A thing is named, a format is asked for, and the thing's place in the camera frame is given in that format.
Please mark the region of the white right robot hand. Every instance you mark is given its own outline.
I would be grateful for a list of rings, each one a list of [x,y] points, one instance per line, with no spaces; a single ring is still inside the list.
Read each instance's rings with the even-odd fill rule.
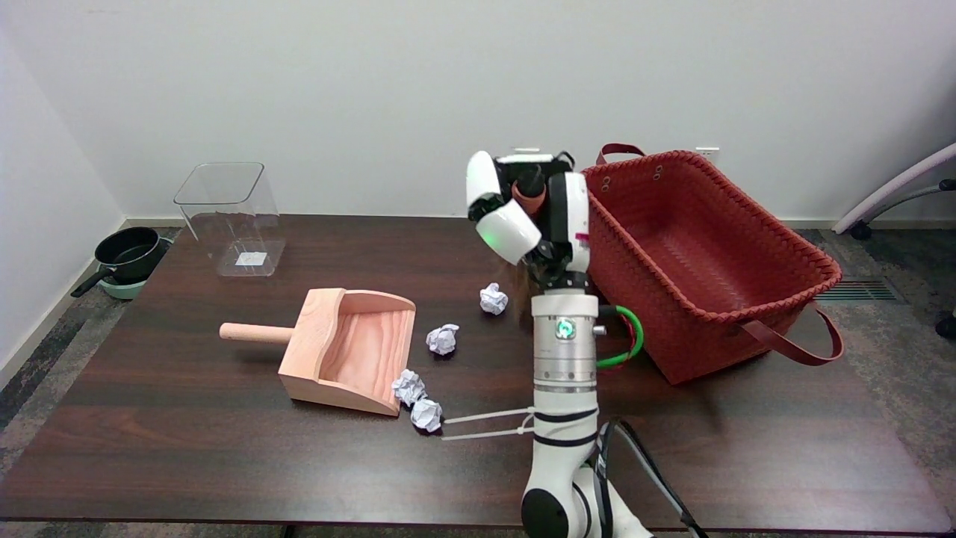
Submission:
[[[590,200],[567,151],[517,149],[472,155],[465,168],[468,219],[485,245],[510,265],[523,265],[542,290],[590,285]]]

